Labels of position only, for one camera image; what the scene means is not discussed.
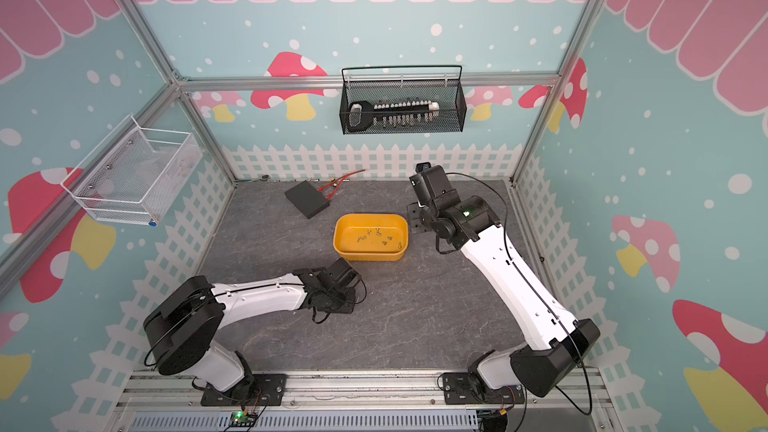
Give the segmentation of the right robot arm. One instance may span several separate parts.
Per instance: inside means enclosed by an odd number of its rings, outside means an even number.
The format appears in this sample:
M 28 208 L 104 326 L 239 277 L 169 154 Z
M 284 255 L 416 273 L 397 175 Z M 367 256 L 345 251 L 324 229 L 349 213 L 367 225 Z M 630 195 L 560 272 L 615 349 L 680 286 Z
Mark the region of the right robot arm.
M 409 178 L 417 197 L 418 220 L 446 242 L 442 255 L 462 253 L 486 278 L 523 333 L 516 348 L 492 351 L 471 373 L 488 389 L 520 385 L 545 397 L 575 368 L 582 367 L 600 330 L 591 319 L 576 318 L 550 293 L 508 237 L 508 218 L 479 197 L 460 197 L 450 173 L 419 163 Z

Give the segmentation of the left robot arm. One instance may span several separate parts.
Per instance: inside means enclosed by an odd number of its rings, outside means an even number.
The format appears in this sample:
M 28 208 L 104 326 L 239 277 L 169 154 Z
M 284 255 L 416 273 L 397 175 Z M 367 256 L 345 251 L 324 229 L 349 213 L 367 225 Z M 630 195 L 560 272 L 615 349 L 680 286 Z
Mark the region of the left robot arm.
M 243 355 L 215 340 L 229 325 L 273 312 L 308 310 L 320 325 L 332 314 L 350 314 L 362 276 L 343 258 L 243 284 L 211 283 L 203 275 L 184 281 L 144 319 L 149 342 L 144 365 L 163 376 L 190 374 L 205 382 L 204 401 L 215 406 L 267 404 L 267 385 Z

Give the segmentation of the yellow plastic storage box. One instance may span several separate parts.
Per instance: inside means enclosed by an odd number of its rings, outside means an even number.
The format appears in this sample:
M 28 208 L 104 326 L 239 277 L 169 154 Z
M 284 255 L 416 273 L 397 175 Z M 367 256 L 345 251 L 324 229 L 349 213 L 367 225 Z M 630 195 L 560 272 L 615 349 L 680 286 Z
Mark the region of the yellow plastic storage box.
M 397 214 L 346 214 L 335 226 L 334 249 L 347 261 L 395 262 L 408 245 L 408 223 Z

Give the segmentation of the black flat box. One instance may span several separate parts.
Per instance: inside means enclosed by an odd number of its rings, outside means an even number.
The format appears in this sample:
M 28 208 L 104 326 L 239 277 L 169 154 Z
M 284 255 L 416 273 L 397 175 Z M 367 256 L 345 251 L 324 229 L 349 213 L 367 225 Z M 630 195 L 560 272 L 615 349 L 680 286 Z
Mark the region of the black flat box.
M 307 219 L 313 218 L 330 206 L 325 195 L 308 181 L 291 187 L 284 192 L 284 195 Z

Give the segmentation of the socket wrench set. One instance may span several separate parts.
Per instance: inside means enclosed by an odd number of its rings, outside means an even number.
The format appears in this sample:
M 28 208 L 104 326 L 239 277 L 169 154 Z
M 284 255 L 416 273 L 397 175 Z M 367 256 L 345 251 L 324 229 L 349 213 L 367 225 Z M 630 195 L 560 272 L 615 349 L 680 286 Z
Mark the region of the socket wrench set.
M 354 102 L 342 118 L 349 132 L 362 133 L 392 127 L 412 127 L 431 122 L 440 112 L 434 101 L 405 101 L 398 103 Z

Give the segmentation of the green circuit board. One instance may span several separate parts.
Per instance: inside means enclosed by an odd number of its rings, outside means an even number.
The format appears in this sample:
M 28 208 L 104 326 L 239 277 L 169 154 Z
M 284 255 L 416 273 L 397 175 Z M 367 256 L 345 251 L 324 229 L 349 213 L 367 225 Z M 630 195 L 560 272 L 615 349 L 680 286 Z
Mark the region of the green circuit board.
M 237 411 L 230 416 L 229 428 L 246 428 L 250 430 L 255 426 L 259 415 L 254 411 Z

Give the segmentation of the red handled pliers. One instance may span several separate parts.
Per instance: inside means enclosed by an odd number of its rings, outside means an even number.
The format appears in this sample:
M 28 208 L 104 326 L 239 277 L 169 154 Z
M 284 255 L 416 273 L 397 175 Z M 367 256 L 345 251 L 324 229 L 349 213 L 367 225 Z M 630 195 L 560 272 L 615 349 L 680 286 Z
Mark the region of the red handled pliers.
M 338 177 L 336 179 L 333 179 L 330 183 L 325 184 L 325 185 L 319 187 L 318 191 L 323 195 L 323 197 L 326 200 L 330 200 L 331 198 L 333 198 L 337 194 L 337 192 L 339 191 L 340 187 L 342 186 L 342 184 L 345 181 L 347 181 L 350 178 L 354 177 L 355 175 L 361 174 L 363 172 L 365 172 L 365 169 L 356 170 L 354 172 L 347 173 L 347 174 L 345 174 L 343 176 L 340 176 L 340 177 Z

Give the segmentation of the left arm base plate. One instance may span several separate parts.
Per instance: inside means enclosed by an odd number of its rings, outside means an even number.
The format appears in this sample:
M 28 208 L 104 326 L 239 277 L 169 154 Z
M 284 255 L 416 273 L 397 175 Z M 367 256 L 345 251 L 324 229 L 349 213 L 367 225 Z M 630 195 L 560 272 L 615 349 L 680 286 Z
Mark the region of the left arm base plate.
M 206 385 L 200 405 L 203 407 L 280 406 L 286 391 L 287 374 L 246 375 L 227 392 Z

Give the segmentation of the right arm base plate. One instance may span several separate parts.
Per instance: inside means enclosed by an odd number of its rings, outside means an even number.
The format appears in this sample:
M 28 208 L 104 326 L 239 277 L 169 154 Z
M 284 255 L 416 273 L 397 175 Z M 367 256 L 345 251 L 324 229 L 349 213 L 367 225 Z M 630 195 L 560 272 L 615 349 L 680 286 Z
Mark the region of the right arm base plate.
M 447 405 L 499 405 L 503 408 L 523 404 L 520 385 L 491 389 L 470 372 L 443 372 L 436 380 Z

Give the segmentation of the aluminium front rail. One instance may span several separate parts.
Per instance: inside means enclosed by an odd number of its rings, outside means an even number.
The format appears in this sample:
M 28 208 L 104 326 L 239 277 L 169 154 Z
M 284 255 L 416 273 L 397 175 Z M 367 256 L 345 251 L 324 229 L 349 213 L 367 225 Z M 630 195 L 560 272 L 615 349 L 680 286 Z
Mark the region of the aluminium front rail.
M 595 369 L 572 373 L 545 398 L 523 404 L 450 405 L 437 370 L 290 371 L 282 401 L 259 408 L 255 431 L 478 431 L 508 406 L 511 431 L 619 431 Z M 189 377 L 138 372 L 108 419 L 108 431 L 229 431 L 237 406 L 204 407 Z

